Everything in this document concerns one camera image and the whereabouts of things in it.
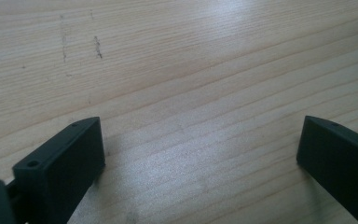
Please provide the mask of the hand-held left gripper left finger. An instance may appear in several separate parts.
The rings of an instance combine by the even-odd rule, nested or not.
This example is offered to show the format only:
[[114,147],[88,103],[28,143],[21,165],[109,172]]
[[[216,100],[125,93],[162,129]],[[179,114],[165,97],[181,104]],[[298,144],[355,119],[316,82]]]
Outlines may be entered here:
[[104,166],[100,119],[70,124],[14,165],[21,220],[66,224]]

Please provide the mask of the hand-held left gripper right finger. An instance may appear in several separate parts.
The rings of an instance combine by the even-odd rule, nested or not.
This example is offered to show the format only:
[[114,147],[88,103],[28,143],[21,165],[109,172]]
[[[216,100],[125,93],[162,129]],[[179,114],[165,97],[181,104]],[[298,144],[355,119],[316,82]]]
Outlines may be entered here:
[[358,221],[358,133],[306,116],[296,155],[305,169]]

